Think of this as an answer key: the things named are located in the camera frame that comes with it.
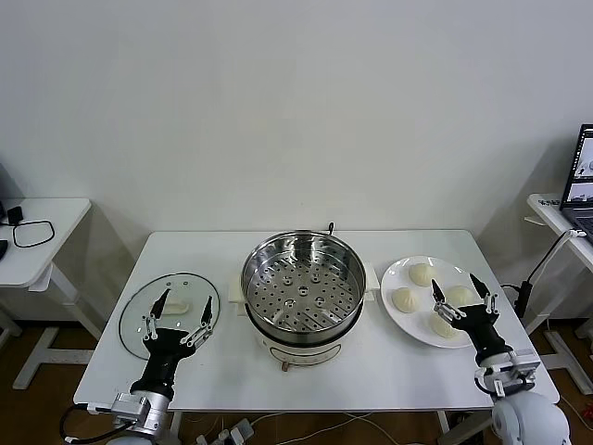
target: robotic hand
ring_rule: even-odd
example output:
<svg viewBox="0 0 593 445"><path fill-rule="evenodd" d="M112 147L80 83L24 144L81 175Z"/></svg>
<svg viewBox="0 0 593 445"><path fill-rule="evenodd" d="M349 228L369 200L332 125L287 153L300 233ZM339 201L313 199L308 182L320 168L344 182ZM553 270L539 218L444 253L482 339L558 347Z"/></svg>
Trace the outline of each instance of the robotic hand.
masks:
<svg viewBox="0 0 593 445"><path fill-rule="evenodd" d="M69 413L73 410L89 410L86 404L73 405L60 421L60 435L66 443L94 443L121 431L130 436L113 439L109 445L150 445L158 439L173 399L173 378L179 361L193 355L212 333L212 297L208 299L200 324L194 332L158 327L169 292L169 289L165 290L150 312L142 316L145 324L143 343L149 352L142 377L132 384L130 393L118 394L110 409L95 408L97 413L114 415L116 428L91 439L69 437L64 431Z"/></svg>
<svg viewBox="0 0 593 445"><path fill-rule="evenodd" d="M501 338L494 323L498 319L497 294L470 274L481 304L455 308L433 280L435 311L455 329L467 332L477 354L479 369L474 382L494 401L494 429L505 445L570 444L564 413L545 397L529 392L536 384L541 361L532 350L514 351Z"/></svg>

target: perforated steamer tray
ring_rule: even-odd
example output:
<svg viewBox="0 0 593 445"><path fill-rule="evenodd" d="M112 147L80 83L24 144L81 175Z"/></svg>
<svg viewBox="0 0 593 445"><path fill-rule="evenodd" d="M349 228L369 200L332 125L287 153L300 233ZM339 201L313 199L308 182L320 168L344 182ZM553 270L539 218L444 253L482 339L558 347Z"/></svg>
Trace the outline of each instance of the perforated steamer tray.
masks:
<svg viewBox="0 0 593 445"><path fill-rule="evenodd" d="M264 241L241 275L253 323L291 346L317 346L343 335L358 319L365 286L354 250L334 236L310 231Z"/></svg>

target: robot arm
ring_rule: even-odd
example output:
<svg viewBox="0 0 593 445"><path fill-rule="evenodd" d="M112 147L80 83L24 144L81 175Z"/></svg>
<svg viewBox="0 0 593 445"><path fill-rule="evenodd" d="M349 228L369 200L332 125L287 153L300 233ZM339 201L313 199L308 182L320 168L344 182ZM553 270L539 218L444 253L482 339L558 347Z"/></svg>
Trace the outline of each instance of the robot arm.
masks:
<svg viewBox="0 0 593 445"><path fill-rule="evenodd" d="M492 420L505 445L566 445L569 427L564 413L545 397L529 392L536 385L541 361L532 350L515 351L498 335L497 294L470 274L481 304L449 305L433 280L435 311L452 327L467 332L476 350L479 369L474 382L495 402Z"/></svg>

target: power cord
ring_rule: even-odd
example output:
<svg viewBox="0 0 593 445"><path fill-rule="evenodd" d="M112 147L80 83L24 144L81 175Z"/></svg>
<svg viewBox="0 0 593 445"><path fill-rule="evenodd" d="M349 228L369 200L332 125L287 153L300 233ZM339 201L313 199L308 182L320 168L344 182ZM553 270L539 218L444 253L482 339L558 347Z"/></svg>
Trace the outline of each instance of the power cord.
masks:
<svg viewBox="0 0 593 445"><path fill-rule="evenodd" d="M101 434L99 436L95 436L93 438L87 438L87 439L73 438L73 437L69 436L68 434L66 434L65 424L66 424L66 420L68 419L70 413L72 413L73 411L87 411L88 406L89 406L88 403L76 403L74 405L71 405L62 414L62 417L59 419L59 436L62 438L62 440L64 440L64 442L80 444L80 445L84 445L87 443L95 443L95 442L98 442L99 440L104 440L104 439L108 439L112 436L115 436L116 434L120 433L121 431L128 429L130 426L133 426L133 422L124 422L124 424L122 426L118 426L117 428L112 429L111 431L108 431L107 433ZM109 408L96 408L96 410L100 413L111 413L111 410L109 410Z"/></svg>
<svg viewBox="0 0 593 445"><path fill-rule="evenodd" d="M36 224L47 224L50 230L50 235L37 243L32 244L20 244L19 238L17 237L17 229L27 226L27 225L36 225ZM54 225L49 220L40 220L40 221L27 221L27 222L18 222L15 224L0 222L0 225L4 225L5 227L12 227L12 241L15 243L17 248L34 248L36 246L41 246L42 244L49 243L54 237L56 236L56 229L54 229Z"/></svg>
<svg viewBox="0 0 593 445"><path fill-rule="evenodd" d="M526 280L524 280L520 286L516 285L502 285L501 287L508 287L515 290L518 294L517 300L515 300L514 309L519 318L523 318L525 316L525 310L527 309L527 303L529 302L529 297L531 296L531 291L533 290L534 286L536 285L537 281L542 277L544 274L546 267L548 266L551 259L560 251L564 243L566 243L569 239L587 236L587 234L578 229L570 229L566 232L563 232L557 239L554 241L554 244L549 248L544 258L537 264L534 270L529 274ZM537 271L539 271L539 275L534 279Z"/></svg>
<svg viewBox="0 0 593 445"><path fill-rule="evenodd" d="M562 399L562 401L564 403L566 403L568 405L568 407L574 411L574 413L576 414L576 416L578 417L578 420L581 421L581 423L585 426L586 429L588 429L589 431L593 431L593 427L591 427L590 424L588 424L585 419L583 418L583 416L576 410L576 408L566 399L564 398L564 396L561 394L560 398Z"/></svg>
<svg viewBox="0 0 593 445"><path fill-rule="evenodd" d="M260 420L264 420L264 419L267 419L269 417L274 417L274 416L282 415L282 414L286 414L286 413L272 413L272 414L262 415L261 417L258 417L253 422L251 422L251 425L252 426L255 425ZM381 431L389 439L389 441L391 441L391 443L393 443L394 445L399 445L399 443L395 439L393 439L389 435L389 433L387 433L387 431L385 431L381 426L377 425L372 420L369 420L369 419L366 418L366 417L368 417L368 416L370 416L370 415L372 415L374 413L367 413L367 414L364 414L364 415L354 415L354 414L350 414L350 413L344 413L344 414L347 415L348 417L351 417L350 419L346 420L346 422L341 422L341 423L339 423L337 425L329 426L327 428L320 429L320 430L315 431L314 433L311 433L311 434L309 434L307 436L304 436L302 438L295 438L295 439L285 440L284 442L277 443L276 445L286 445L288 443L298 442L300 440L307 440L307 439L310 439L310 438L312 438L314 436L317 436L318 434L324 433L326 431L331 431L333 429L339 428L340 426L344 426L346 424L349 424L350 422L354 422L355 420L360 420L362 422L365 422L365 423L373 426L377 430ZM422 445L422 444L420 444L420 443L411 443L411 444L408 444L408 445Z"/></svg>

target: cable on floor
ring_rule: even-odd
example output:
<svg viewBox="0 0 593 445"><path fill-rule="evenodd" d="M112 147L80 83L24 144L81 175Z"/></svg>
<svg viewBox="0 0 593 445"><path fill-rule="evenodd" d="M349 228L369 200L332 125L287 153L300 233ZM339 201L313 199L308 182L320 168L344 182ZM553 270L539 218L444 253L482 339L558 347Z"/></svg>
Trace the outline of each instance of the cable on floor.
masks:
<svg viewBox="0 0 593 445"><path fill-rule="evenodd" d="M576 414L576 416L578 417L578 420L581 421L581 423L585 426L586 429L588 429L589 431L593 431L593 427L587 423L587 421L583 418L583 416L581 416L581 413L578 412L578 410L561 394L560 398L562 399L562 401L564 403L566 403L568 405L568 407L574 411L574 413Z"/></svg>
<svg viewBox="0 0 593 445"><path fill-rule="evenodd" d="M186 422L189 422L190 424L199 424L200 422L202 422L204 419L206 419L206 417L208 417L208 414L202 414L201 417L197 418L197 419L192 419L190 417L188 417L187 415L185 415L183 417L183 420Z"/></svg>
<svg viewBox="0 0 593 445"><path fill-rule="evenodd" d="M254 420L253 422L251 422L251 426L255 425L260 420L267 419L268 417L274 417L276 415L282 415L282 414L286 414L286 413L272 413L272 414L262 415L261 417L258 417L256 420Z"/></svg>
<svg viewBox="0 0 593 445"><path fill-rule="evenodd" d="M367 424L369 424L371 426L374 426L376 429L378 429L379 431L381 431L385 435L385 437L388 438L391 441L391 443L393 443L394 445L399 445L399 443L397 443L395 439L393 439L391 436L389 436L389 433L387 433L384 429L382 429L380 426L378 426L377 424L375 424L372 420L364 419L362 417L358 417L358 416L353 415L353 414L350 414L350 413L346 413L346 415L349 416L349 417L353 417L356 420L360 420L362 422L366 422Z"/></svg>
<svg viewBox="0 0 593 445"><path fill-rule="evenodd" d="M362 421L362 422L366 422L366 423L368 423L369 425L371 425L371 426L373 426L374 428L376 428L376 429L378 429L379 431L381 431L381 432L382 432L382 433L383 433L383 434L384 434L384 435L385 435L385 436L386 436L386 437L387 437L387 438L388 438L388 439L391 441L391 443L393 443L394 445L399 445L399 443L398 443L398 442L396 442L396 440L395 440L395 439L393 439L393 438L392 438L392 437L389 435L389 433L387 433L387 432L386 432L386 431L385 431L385 430L384 430L382 427L380 427L379 425L375 424L373 421L371 421L371 420L369 420L369 419L366 419L366 418L365 418L365 417L368 417L369 415L371 415L371 414L374 414L374 413L367 413L367 414L364 414L364 415L354 415L354 414L350 414L350 413L344 413L344 414L345 414L345 415L347 415L347 416L349 416L349 417L351 417L350 419L346 420L346 422L342 422L342 423L340 423L340 424L337 424L337 425L334 425L334 426L329 426L329 427L327 427L327 428L320 429L320 430L318 430L318 431L315 431L314 433L311 433L311 434L309 434L309 435L307 435L307 436L304 436L304 437L302 437L302 438L296 438L296 439L285 440L284 442L279 442L279 443L277 443L276 445L287 445L288 443L293 443L293 442L298 442L298 441L300 441L300 440L306 440L306 439L310 439L310 438L312 438L313 436L317 436L318 434L324 433L324 432L326 432L326 431L331 431L331 430L333 430L333 429L339 428L340 426L347 425L347 424L349 424L350 422L354 422L354 421L356 421L356 420L360 420L360 421ZM411 444L408 444L408 445L422 445L422 444L421 444L421 443L411 443Z"/></svg>
<svg viewBox="0 0 593 445"><path fill-rule="evenodd" d="M214 419L214 424L212 424L212 426L208 430L208 433L205 433L202 436L206 437L208 434L210 434L214 430L214 428L216 427L216 425L219 423L219 420L221 420L221 417L220 416L218 416L216 419Z"/></svg>
<svg viewBox="0 0 593 445"><path fill-rule="evenodd" d="M331 431L332 429L339 428L340 426L344 426L346 424L349 424L350 422L354 422L355 420L358 420L358 419L363 418L363 417L367 417L367 416L369 416L371 414L373 414L373 413L364 414L364 415L361 415L361 416L358 416L358 417L357 416L354 416L353 419L346 420L346 422L342 422L341 424L337 424L337 425L334 425L334 426L329 426L329 427L324 428L324 429L320 429L320 430L315 431L314 433L311 433L311 434L309 434L307 436L304 436L302 438L296 438L296 439L285 440L284 442L278 442L276 445L286 445L287 443L299 442L300 440L310 439L313 436L317 436L318 434L324 433L326 431Z"/></svg>

